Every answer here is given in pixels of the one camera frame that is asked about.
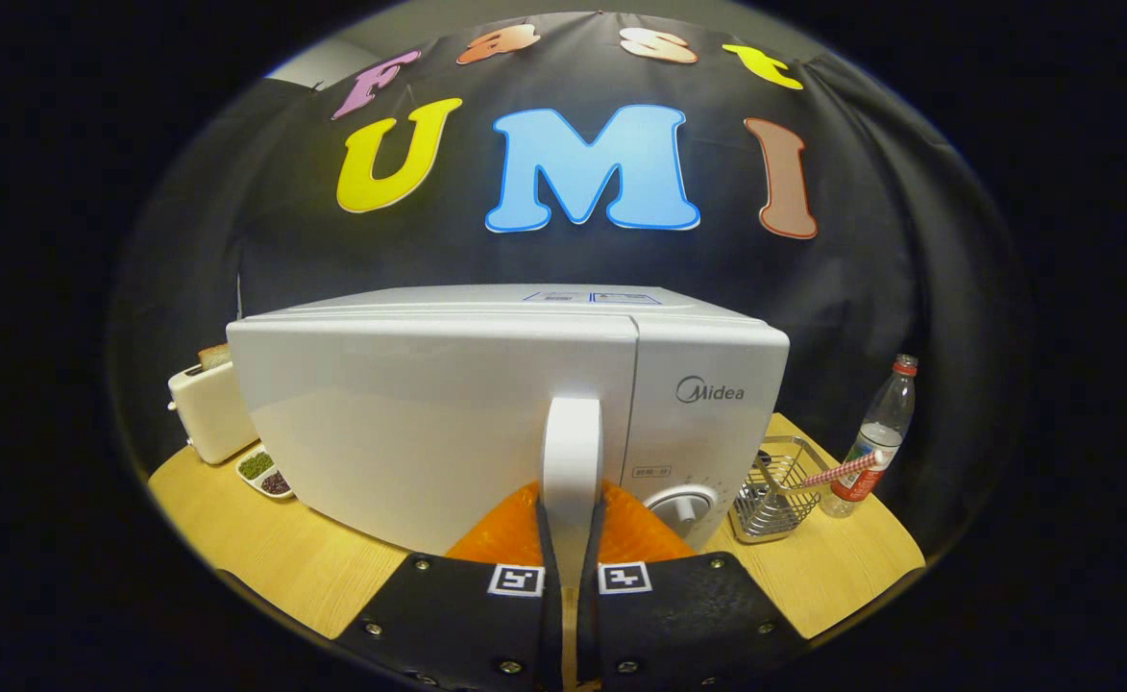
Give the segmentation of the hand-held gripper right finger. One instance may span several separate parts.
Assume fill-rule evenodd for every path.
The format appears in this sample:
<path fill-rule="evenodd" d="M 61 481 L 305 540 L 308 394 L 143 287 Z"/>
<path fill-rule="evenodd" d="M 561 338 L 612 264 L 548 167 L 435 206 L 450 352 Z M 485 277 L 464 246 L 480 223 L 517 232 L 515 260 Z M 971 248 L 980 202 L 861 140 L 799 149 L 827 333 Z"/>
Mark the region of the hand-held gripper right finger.
<path fill-rule="evenodd" d="M 604 482 L 577 596 L 577 673 L 602 691 L 765 691 L 806 640 L 737 556 L 699 552 Z"/>

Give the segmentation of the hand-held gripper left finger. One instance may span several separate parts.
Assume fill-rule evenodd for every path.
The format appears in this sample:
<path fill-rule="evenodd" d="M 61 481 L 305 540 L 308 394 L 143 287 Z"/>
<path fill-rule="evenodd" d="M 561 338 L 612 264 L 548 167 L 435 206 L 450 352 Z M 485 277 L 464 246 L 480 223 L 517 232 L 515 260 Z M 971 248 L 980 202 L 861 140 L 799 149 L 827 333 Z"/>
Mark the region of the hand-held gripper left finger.
<path fill-rule="evenodd" d="M 551 691 L 560 597 L 538 486 L 521 486 L 443 555 L 414 552 L 335 638 L 403 689 Z"/>

